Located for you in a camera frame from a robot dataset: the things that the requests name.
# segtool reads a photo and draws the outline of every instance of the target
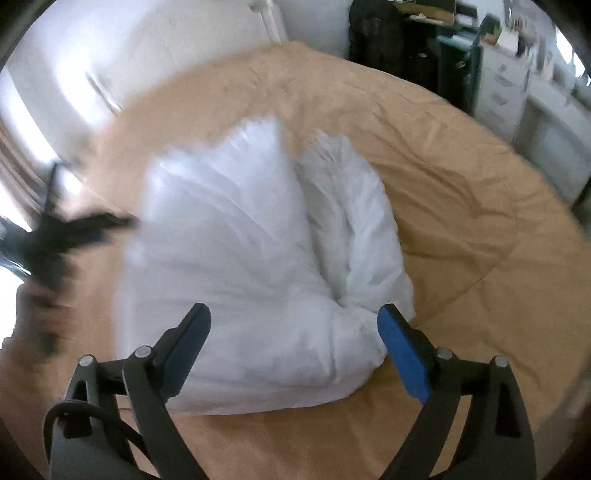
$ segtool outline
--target folded white fabric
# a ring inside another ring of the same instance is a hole
[[[147,180],[115,307],[118,355],[154,344],[196,302],[212,312],[169,407],[338,400],[384,359],[379,307],[414,315],[384,187],[347,139],[319,134],[294,164],[277,121],[246,121],[216,145],[170,151]]]

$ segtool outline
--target black cable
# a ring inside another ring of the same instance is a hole
[[[133,443],[139,449],[139,451],[142,452],[148,460],[150,460],[150,454],[148,453],[148,449],[146,448],[142,436],[119,417],[111,415],[104,408],[97,407],[92,403],[82,400],[64,400],[53,405],[52,408],[49,409],[43,422],[43,444],[45,446],[45,456],[48,463],[51,462],[53,424],[58,418],[72,413],[99,419],[106,425],[120,430],[125,438]]]

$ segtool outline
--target brown curtain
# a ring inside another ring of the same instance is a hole
[[[34,220],[43,209],[45,181],[33,163],[16,146],[6,125],[0,121],[0,182],[15,204]]]

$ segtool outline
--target drawer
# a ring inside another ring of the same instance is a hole
[[[507,143],[510,144],[513,142],[513,137],[517,131],[517,125],[509,123],[505,118],[501,117],[490,108],[480,106],[474,112],[474,119]]]
[[[501,75],[518,87],[525,87],[528,68],[520,60],[508,57],[494,48],[483,47],[482,66]]]
[[[525,105],[525,90],[489,69],[482,70],[476,109],[487,107],[517,125]]]

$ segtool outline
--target tan bed sheet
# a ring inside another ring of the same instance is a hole
[[[89,186],[136,212],[155,153],[262,115],[283,121],[293,154],[322,129],[347,135],[371,162],[400,229],[414,324],[461,358],[505,355],[537,430],[591,345],[589,245],[538,173],[436,95],[301,44],[276,46],[199,68],[139,100],[96,139],[85,159]],[[120,244],[80,263],[79,321],[51,366],[60,393],[80,355],[112,357]],[[419,410],[386,361],[332,404],[173,418],[212,479],[377,479]],[[441,461],[451,452],[449,444]]]

